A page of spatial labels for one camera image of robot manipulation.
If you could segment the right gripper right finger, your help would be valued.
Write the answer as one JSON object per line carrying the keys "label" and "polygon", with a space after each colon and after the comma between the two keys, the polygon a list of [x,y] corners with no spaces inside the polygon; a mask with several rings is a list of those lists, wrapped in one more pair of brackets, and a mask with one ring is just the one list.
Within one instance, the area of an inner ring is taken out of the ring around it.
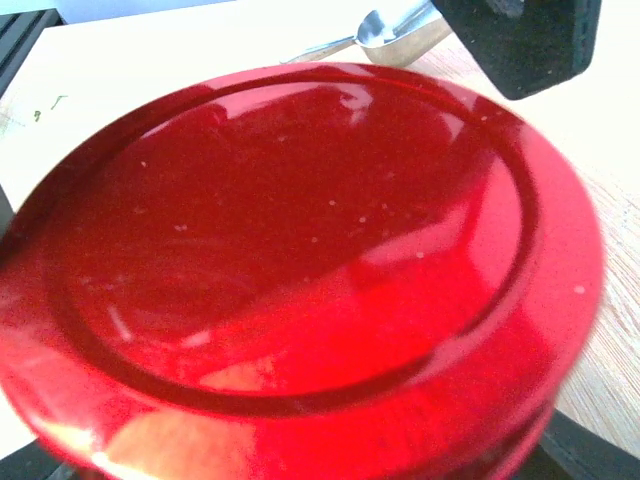
{"label": "right gripper right finger", "polygon": [[639,459],[555,412],[539,441],[542,450],[573,479],[639,478]]}

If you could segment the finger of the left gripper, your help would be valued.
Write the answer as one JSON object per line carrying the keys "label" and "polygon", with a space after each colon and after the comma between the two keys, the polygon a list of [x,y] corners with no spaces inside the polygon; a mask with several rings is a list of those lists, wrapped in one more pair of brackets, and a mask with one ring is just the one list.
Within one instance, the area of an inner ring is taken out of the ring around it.
{"label": "finger of the left gripper", "polygon": [[434,0],[499,92],[520,100],[591,64],[600,0]]}

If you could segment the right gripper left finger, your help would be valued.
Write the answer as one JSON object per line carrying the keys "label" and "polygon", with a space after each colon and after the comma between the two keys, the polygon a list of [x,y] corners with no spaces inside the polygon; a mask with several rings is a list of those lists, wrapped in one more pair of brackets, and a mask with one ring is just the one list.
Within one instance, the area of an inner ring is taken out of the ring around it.
{"label": "right gripper left finger", "polygon": [[1,480],[69,480],[75,470],[33,441],[1,460]]}

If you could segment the metal scoop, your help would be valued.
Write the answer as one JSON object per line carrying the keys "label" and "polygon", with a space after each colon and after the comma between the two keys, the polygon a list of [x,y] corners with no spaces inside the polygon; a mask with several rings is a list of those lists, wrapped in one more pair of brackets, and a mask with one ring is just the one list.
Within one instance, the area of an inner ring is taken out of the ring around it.
{"label": "metal scoop", "polygon": [[406,67],[451,33],[432,1],[392,1],[370,11],[354,35],[307,48],[280,63],[317,61],[357,45],[373,64]]}

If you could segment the red round lid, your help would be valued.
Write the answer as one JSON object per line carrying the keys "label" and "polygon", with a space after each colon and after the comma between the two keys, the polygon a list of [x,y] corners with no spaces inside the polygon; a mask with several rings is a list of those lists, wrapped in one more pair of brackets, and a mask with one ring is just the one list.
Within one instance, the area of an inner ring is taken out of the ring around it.
{"label": "red round lid", "polygon": [[260,68],[160,97],[1,241],[1,387],[111,479],[505,479],[604,279],[538,131],[417,73]]}

